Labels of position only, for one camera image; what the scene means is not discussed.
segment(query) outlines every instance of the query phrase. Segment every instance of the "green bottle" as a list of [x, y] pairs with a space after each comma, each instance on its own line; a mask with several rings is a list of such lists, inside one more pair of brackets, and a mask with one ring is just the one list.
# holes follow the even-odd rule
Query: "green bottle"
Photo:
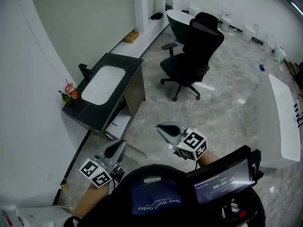
[[67, 104], [70, 104], [70, 105], [74, 104], [74, 101], [72, 100], [72, 98], [70, 96], [68, 96], [67, 94], [64, 94], [60, 90], [59, 90], [59, 93], [61, 93], [61, 96], [62, 96], [62, 99], [64, 102], [66, 102]]

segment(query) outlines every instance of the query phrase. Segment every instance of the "black faucet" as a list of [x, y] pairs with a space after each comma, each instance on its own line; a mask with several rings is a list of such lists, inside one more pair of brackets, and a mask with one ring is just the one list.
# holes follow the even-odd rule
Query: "black faucet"
[[90, 69], [86, 69], [87, 65], [80, 64], [78, 67], [79, 67], [80, 71], [82, 72], [84, 79], [86, 81], [90, 81], [91, 76], [92, 76], [92, 71]]

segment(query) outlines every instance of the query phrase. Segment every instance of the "forearm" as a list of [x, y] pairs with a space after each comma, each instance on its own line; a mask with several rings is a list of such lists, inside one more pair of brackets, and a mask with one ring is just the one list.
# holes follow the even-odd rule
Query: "forearm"
[[216, 160], [218, 160], [219, 158], [214, 155], [212, 152], [210, 152], [209, 150], [207, 150], [198, 160], [198, 164], [200, 167], [204, 167]]
[[84, 217], [101, 199], [108, 196], [108, 192], [109, 183], [100, 188], [97, 188], [91, 184], [81, 198], [72, 215], [80, 218]]

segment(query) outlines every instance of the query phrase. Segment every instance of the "chair base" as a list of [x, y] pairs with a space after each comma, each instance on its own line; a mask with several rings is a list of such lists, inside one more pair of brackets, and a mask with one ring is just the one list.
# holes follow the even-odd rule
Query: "chair base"
[[[162, 78], [162, 79], [160, 80], [161, 84], [164, 84], [166, 81], [173, 81], [173, 82], [176, 82], [174, 79], [171, 79], [171, 78]], [[178, 87], [178, 89], [177, 89], [176, 95], [175, 95], [175, 97], [173, 98], [173, 101], [174, 101], [174, 102], [176, 102], [176, 101], [178, 100], [178, 94], [179, 94], [179, 92], [180, 92], [181, 87], [182, 87], [182, 85], [179, 84], [179, 87]], [[190, 86], [188, 86], [188, 87], [189, 87], [191, 90], [193, 90], [193, 91], [197, 94], [196, 100], [200, 100], [200, 98], [201, 98], [200, 93], [193, 87], [193, 85], [190, 85]]]

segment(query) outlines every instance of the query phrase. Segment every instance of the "black bathtub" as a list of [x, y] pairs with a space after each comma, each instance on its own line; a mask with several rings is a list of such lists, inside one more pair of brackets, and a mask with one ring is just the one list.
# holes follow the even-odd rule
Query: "black bathtub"
[[174, 9], [167, 10], [166, 15], [169, 19], [171, 30], [177, 38], [178, 42], [185, 44], [189, 22], [195, 17]]

